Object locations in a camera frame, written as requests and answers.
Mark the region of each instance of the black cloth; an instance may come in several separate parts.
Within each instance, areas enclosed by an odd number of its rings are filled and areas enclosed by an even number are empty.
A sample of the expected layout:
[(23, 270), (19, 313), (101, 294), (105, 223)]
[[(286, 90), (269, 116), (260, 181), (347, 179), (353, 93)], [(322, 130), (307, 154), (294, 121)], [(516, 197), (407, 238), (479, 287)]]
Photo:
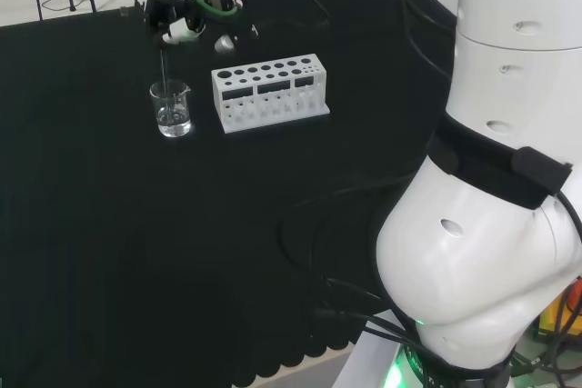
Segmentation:
[[(287, 216), (305, 264), (327, 217), (320, 268), (379, 292), (366, 218), (381, 223), (403, 188), (289, 207), (418, 168), (449, 84), (408, 48), (392, 0), (319, 1), (331, 30), (309, 0), (248, 0), (252, 51), (216, 55), (212, 26), (173, 49), (196, 126), (177, 140), (157, 129), (159, 53), (139, 11), (0, 29), (4, 386), (245, 386), (357, 338), (357, 325), (307, 320), (310, 278), (277, 251), (275, 224)], [(450, 41), (413, 34), (450, 66)], [(222, 133), (210, 70), (311, 53), (329, 117)]]

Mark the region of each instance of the water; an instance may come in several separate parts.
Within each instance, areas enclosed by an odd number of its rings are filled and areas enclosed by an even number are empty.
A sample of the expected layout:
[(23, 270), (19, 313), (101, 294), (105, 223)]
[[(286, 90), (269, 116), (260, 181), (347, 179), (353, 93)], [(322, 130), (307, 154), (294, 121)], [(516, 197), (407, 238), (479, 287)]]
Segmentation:
[(170, 116), (168, 117), (168, 107), (164, 106), (157, 113), (157, 127), (162, 135), (176, 138), (177, 136), (186, 135), (192, 129), (190, 123), (190, 114), (181, 104), (169, 106)]

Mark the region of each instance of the green led light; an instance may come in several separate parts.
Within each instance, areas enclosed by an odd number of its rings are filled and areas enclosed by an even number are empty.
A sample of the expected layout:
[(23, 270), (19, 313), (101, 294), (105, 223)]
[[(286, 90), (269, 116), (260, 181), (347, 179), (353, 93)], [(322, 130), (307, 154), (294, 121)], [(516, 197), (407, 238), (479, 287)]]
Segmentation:
[(398, 365), (394, 364), (386, 376), (384, 388), (398, 388), (400, 383), (402, 383), (402, 373), (400, 372)]

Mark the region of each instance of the black velcro band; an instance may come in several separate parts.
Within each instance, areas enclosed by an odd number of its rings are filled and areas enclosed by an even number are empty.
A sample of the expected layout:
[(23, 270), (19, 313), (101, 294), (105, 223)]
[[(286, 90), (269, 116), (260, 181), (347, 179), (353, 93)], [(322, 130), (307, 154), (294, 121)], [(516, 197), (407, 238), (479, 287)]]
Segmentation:
[(572, 169), (531, 147), (515, 150), (498, 143), (448, 114), (431, 140), (428, 156), (445, 173), (531, 210), (557, 194)]

